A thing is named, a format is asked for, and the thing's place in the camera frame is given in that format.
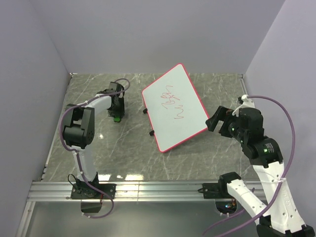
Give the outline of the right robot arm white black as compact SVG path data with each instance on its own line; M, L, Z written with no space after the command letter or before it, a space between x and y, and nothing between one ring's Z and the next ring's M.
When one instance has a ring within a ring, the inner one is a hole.
M221 175L218 192L227 198L232 196L251 216L260 237L314 237L313 227L305 224L300 216L288 183L283 177L283 157L277 142L264 134L263 116L256 108L241 108L235 115L233 110L219 106L215 114L206 121L209 131L217 123L223 124L221 136L234 138L257 173L267 200L260 201L247 188L235 172Z

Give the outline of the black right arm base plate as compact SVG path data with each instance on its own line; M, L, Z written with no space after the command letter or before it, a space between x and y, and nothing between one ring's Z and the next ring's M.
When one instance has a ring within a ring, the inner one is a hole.
M233 198L228 193L227 184L221 183L203 183L202 188L198 189L203 194L204 199L228 199Z

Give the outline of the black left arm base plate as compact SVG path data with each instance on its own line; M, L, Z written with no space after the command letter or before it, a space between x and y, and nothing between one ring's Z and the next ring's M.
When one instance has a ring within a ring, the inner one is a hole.
M102 192L106 193L112 199L114 199L115 191L116 191L116 184L97 184L97 189L101 190ZM71 199L109 199L104 194L96 191L95 189L83 183L81 186L77 184L73 185L72 192L71 192Z

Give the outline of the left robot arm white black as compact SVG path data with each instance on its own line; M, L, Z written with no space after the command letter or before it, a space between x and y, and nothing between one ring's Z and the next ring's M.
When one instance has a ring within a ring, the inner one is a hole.
M95 135L95 116L105 110L114 122L120 122L125 114L124 94L100 92L81 104L68 104L59 125L62 145L75 159L74 189L88 198L97 197L101 190L92 161L91 143Z

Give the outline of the pink framed whiteboard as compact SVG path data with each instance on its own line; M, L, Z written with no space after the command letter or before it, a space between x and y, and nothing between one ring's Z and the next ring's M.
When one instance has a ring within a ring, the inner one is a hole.
M142 90L158 150L165 153L207 130L207 110L182 63Z

